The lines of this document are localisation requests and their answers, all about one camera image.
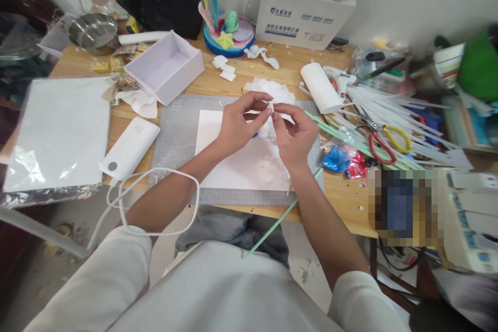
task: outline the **red package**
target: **red package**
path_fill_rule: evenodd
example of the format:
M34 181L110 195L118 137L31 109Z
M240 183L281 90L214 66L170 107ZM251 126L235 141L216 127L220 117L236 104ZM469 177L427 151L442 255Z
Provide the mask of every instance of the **red package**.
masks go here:
M361 152L357 152L351 159L351 164L348 166L349 179L366 178L368 174L367 164Z

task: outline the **finger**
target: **finger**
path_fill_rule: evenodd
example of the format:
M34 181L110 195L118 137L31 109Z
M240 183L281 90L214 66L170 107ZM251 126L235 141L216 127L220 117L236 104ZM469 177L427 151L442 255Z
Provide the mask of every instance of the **finger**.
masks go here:
M262 112L268 107L268 103L265 101L255 101L253 104L247 108L245 111L248 112L249 110L255 110L257 112Z
M293 124L291 121L285 119L285 118L282 118L284 120L284 123L285 123L285 128L290 130L292 127L295 127L296 125Z
M308 117L308 115L304 112L303 109L301 109L296 105L280 103L280 104L274 104L273 108L278 113L290 115L293 121L300 127L301 126L306 127L313 124L313 120L310 117Z
M241 113L244 113L247 108L250 108L255 101L272 101L273 97L265 92L251 91L246 93L240 99L233 103L233 106L237 108Z
M273 120L273 127L275 128L277 141L279 138L282 138L283 136L287 136L289 134L287 131L285 120L279 113L273 112L273 114L271 115L271 119Z
M259 129L266 123L268 118L270 118L270 112L270 109L266 109L265 111L257 114L257 117L254 118L251 123L249 123L249 126L251 126L251 130L254 132L259 131Z

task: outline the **wooden stick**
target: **wooden stick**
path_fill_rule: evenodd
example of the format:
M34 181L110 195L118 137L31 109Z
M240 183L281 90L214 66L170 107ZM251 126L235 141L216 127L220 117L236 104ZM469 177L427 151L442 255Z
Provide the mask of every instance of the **wooden stick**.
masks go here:
M288 196L289 193L291 192L291 186L292 186L292 179L289 180L289 186L287 187L287 194L286 194L286 196Z

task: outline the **white sleeve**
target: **white sleeve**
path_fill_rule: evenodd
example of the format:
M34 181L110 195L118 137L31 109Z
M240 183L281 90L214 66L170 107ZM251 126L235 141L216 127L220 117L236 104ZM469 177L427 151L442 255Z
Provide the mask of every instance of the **white sleeve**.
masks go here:
M337 280L329 316L346 332L409 332L375 279L362 271Z
M106 330L147 284L151 253L149 237L114 229L24 331Z

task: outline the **scissors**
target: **scissors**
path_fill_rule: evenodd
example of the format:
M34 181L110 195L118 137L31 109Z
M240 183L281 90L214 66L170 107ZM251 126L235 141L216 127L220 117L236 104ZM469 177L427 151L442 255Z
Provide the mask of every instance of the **scissors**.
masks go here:
M388 137L388 139L391 141L393 148L395 148L398 152L400 152L400 153L410 153L411 152L411 140L408 137L406 132L404 132L403 130L401 130L397 127L394 127L394 126L381 125L381 124L375 123L363 108L361 108L361 110L359 110L357 108L356 111L358 112L358 114L362 118L363 122L365 122L367 125L367 126L360 126L360 127L368 127L372 131L372 134L369 135L369 137L368 137L368 144L370 145L370 151L372 152L372 155L380 163L383 163L385 165L394 165L397 162L397 157L394 154L392 148L390 146L388 146L379 136L380 131L382 131ZM397 132L398 134L401 135L401 137L405 140L406 148L403 148L396 141L395 137L393 136L393 134L389 130ZM391 157L391 160L383 159L377 154L377 152L375 151L374 139L377 141L377 143L379 143L385 149L385 151L388 153L389 157Z

